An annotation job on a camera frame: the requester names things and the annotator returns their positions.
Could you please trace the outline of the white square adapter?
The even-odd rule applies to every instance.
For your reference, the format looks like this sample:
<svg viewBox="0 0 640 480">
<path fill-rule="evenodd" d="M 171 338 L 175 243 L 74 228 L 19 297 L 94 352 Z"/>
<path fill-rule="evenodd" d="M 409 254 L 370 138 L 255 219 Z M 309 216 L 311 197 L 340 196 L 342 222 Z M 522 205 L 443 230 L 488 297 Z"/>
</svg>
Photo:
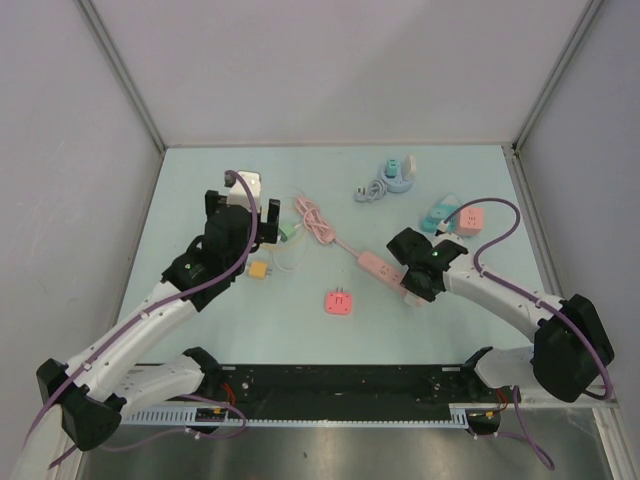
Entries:
<svg viewBox="0 0 640 480">
<path fill-rule="evenodd" d="M 412 155 L 406 156 L 401 165 L 402 181 L 405 183 L 412 183 L 415 178 L 416 170 L 417 163 L 415 157 Z"/>
</svg>

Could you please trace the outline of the blue round power strip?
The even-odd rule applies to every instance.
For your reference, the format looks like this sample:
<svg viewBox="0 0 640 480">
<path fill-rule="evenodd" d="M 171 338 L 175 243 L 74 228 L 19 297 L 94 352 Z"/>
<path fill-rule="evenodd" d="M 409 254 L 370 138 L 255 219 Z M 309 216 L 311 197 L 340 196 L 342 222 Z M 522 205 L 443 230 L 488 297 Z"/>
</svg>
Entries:
<svg viewBox="0 0 640 480">
<path fill-rule="evenodd" d="M 367 187 L 358 187 L 354 193 L 354 200 L 358 203 L 371 203 L 380 200 L 387 193 L 403 194 L 408 192 L 415 180 L 415 170 L 405 172 L 400 170 L 395 177 L 389 177 L 384 167 L 381 167 L 378 176 Z"/>
</svg>

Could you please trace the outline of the light teal charger plug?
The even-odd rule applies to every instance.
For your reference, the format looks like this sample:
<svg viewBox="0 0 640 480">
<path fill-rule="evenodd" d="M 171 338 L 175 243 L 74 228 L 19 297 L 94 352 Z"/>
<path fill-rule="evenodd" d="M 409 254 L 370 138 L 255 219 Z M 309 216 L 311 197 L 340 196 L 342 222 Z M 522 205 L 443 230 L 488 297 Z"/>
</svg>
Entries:
<svg viewBox="0 0 640 480">
<path fill-rule="evenodd" d="M 451 213 L 447 205 L 433 207 L 428 213 L 428 219 L 431 223 L 438 225 L 441 221 L 445 221 Z"/>
</svg>

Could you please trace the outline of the pink cube socket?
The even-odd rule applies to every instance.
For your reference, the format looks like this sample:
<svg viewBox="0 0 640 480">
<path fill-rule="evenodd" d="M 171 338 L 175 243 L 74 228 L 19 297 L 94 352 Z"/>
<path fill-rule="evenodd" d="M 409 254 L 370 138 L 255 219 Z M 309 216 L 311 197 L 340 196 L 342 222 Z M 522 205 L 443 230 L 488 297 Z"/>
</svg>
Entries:
<svg viewBox="0 0 640 480">
<path fill-rule="evenodd" d="M 474 237 L 484 229 L 484 209 L 481 207 L 465 207 L 456 216 L 454 233 L 460 237 Z"/>
</svg>

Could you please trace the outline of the pink power strip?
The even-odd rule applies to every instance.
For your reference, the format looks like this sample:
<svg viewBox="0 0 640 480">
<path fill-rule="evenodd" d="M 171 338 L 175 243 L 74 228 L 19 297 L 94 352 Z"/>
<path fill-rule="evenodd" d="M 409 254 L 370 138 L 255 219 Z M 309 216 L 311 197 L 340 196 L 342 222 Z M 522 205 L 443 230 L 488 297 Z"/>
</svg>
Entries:
<svg viewBox="0 0 640 480">
<path fill-rule="evenodd" d="M 406 289 L 401 285 L 403 273 L 396 267 L 370 251 L 361 253 L 357 257 L 357 263 L 363 271 L 391 288 L 401 297 L 406 295 Z"/>
</svg>

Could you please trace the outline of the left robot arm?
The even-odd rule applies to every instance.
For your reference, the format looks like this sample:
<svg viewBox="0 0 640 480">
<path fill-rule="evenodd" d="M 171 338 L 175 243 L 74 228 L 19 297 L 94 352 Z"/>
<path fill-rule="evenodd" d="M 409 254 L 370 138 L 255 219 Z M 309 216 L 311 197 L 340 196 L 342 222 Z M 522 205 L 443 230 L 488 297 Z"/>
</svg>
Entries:
<svg viewBox="0 0 640 480">
<path fill-rule="evenodd" d="M 201 347 L 128 382 L 138 360 L 201 312 L 243 273 L 248 256 L 278 240 L 281 203 L 263 210 L 245 192 L 205 194 L 203 234 L 162 273 L 140 306 L 120 325 L 65 362 L 48 359 L 36 371 L 43 408 L 61 409 L 61 428 L 81 451 L 104 444 L 128 415 L 194 394 L 207 400 L 221 387 L 220 366 Z"/>
</svg>

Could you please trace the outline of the white cube charger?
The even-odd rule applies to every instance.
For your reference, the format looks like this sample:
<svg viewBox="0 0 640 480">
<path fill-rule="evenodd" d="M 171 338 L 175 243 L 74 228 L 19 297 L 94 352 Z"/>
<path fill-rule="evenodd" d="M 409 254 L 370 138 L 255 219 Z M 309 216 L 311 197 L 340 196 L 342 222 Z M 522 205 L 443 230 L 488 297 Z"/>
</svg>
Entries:
<svg viewBox="0 0 640 480">
<path fill-rule="evenodd" d="M 411 307 L 422 307 L 426 301 L 419 296 L 412 294 L 411 292 L 407 292 L 403 298 L 404 302 Z"/>
</svg>

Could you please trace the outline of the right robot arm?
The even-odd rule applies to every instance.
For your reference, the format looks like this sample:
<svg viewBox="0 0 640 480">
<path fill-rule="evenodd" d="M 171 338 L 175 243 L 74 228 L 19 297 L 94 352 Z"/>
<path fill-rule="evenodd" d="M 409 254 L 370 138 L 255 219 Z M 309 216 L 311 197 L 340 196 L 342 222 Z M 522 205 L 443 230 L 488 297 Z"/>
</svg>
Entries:
<svg viewBox="0 0 640 480">
<path fill-rule="evenodd" d="M 469 300 L 520 332 L 529 346 L 486 347 L 468 361 L 463 393 L 484 401 L 506 386 L 540 387 L 573 403 L 596 379 L 604 378 L 615 357 L 597 310 L 587 298 L 570 299 L 520 287 L 490 271 L 453 234 L 428 240 L 406 228 L 387 248 L 406 271 L 401 285 L 432 302 L 449 293 Z"/>
</svg>

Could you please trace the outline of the teal triangular power strip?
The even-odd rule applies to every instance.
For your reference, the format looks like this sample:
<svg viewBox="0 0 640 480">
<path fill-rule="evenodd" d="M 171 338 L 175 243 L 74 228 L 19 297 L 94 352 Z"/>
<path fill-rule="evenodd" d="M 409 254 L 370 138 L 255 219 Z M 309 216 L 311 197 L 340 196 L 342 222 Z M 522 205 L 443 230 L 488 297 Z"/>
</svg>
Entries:
<svg viewBox="0 0 640 480">
<path fill-rule="evenodd" d="M 455 194 L 445 195 L 427 211 L 419 224 L 420 230 L 434 234 L 440 223 L 446 220 L 460 205 L 460 200 Z"/>
</svg>

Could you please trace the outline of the pink square adapter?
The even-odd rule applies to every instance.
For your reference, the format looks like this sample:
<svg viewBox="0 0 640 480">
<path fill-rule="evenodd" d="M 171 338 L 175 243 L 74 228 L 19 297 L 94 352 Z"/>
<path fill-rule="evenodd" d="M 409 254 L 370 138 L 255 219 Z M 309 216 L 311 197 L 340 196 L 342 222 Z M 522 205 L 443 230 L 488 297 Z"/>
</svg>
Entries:
<svg viewBox="0 0 640 480">
<path fill-rule="evenodd" d="M 329 315 L 349 316 L 353 311 L 353 296 L 340 287 L 329 291 L 324 300 L 324 310 Z"/>
</svg>

